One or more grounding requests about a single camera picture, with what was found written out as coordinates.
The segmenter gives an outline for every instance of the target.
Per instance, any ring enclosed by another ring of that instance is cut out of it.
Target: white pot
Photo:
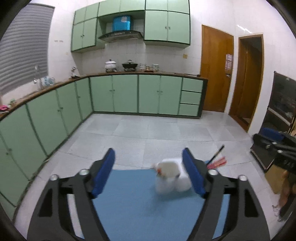
[[[105,69],[116,69],[116,62],[110,59],[105,63]]]

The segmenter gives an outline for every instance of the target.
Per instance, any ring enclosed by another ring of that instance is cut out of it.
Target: range hood
[[[109,43],[116,42],[119,40],[124,40],[124,39],[142,39],[142,38],[143,38],[142,33],[134,30],[114,31],[99,37],[99,39]]]

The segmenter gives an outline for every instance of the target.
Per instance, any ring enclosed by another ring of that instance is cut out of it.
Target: blue mat
[[[93,203],[111,241],[186,241],[204,199],[193,190],[158,195],[154,170],[113,170]],[[213,238],[222,234],[228,204],[224,195]]]

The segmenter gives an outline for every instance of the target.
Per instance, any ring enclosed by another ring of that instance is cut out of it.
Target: drawer
[[[197,116],[199,105],[180,104],[179,115]]]
[[[182,91],[181,103],[200,104],[201,93]]]
[[[182,90],[201,92],[202,86],[202,80],[183,78]]]

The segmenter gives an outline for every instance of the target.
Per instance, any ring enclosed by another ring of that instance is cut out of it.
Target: blue box
[[[113,19],[112,31],[132,30],[131,16],[119,16]]]

